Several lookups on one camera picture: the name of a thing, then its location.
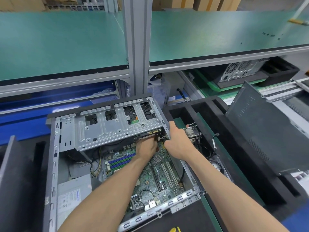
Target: person's left hand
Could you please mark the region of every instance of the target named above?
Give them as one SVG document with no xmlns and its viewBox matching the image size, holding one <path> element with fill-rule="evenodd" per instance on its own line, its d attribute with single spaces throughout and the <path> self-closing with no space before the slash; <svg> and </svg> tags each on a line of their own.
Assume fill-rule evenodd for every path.
<svg viewBox="0 0 309 232">
<path fill-rule="evenodd" d="M 136 157 L 148 162 L 155 154 L 157 145 L 154 137 L 138 141 L 136 143 Z"/>
</svg>

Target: motherboard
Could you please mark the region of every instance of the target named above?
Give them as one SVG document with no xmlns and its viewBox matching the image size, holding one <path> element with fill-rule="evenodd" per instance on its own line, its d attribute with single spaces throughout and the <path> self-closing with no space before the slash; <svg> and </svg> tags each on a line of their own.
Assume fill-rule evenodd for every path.
<svg viewBox="0 0 309 232">
<path fill-rule="evenodd" d="M 106 177 L 112 176 L 130 162 L 135 155 L 135 144 L 124 147 L 104 158 Z M 163 142 L 158 142 L 155 155 L 143 169 L 131 196 L 128 211 L 144 208 L 145 211 L 184 192 L 180 178 Z"/>
</svg>

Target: blue ram slot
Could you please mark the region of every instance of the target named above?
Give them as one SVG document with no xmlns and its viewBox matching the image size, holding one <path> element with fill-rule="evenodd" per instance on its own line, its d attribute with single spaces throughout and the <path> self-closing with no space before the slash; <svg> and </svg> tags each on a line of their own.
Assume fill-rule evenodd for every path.
<svg viewBox="0 0 309 232">
<path fill-rule="evenodd" d="M 124 164 L 129 163 L 130 161 L 131 161 L 131 159 L 129 159 L 129 160 L 125 161 L 125 162 L 121 162 L 121 163 L 119 163 L 119 164 L 115 164 L 115 165 L 111 166 L 111 171 L 112 171 L 114 168 L 117 168 L 118 166 L 121 166 L 121 165 L 124 165 Z"/>
<path fill-rule="evenodd" d="M 126 159 L 126 158 L 131 157 L 131 156 L 135 156 L 135 153 L 133 153 L 131 155 L 123 156 L 123 157 L 121 157 L 119 159 L 116 159 L 116 160 L 109 161 L 109 164 L 112 165 L 113 163 L 115 163 L 115 162 L 117 162 L 119 160 L 123 160 L 123 159 Z"/>
</svg>

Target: green workbench surface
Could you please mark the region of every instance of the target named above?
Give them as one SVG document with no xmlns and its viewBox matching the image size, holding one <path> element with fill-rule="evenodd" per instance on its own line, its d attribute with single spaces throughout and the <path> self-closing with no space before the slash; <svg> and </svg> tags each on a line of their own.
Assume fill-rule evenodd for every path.
<svg viewBox="0 0 309 232">
<path fill-rule="evenodd" d="M 120 24 L 105 11 L 0 13 L 0 79 L 126 65 Z"/>
<path fill-rule="evenodd" d="M 293 13 L 153 12 L 150 65 L 167 60 L 309 44 L 309 26 L 287 22 Z"/>
</svg>

